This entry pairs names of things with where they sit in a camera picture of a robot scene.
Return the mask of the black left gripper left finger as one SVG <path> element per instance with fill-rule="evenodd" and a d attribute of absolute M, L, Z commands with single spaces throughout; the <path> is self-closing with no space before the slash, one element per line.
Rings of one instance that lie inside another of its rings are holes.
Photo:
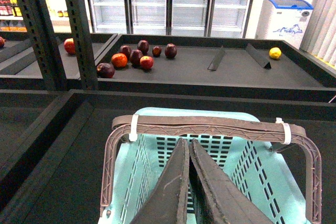
<path fill-rule="evenodd" d="M 190 152 L 180 138 L 150 196 L 131 223 L 187 223 Z"/>

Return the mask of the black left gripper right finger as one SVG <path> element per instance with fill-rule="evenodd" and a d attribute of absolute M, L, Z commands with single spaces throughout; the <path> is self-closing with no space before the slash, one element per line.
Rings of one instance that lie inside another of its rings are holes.
<path fill-rule="evenodd" d="M 192 139 L 189 150 L 190 190 L 197 223 L 272 223 L 196 139 Z"/>

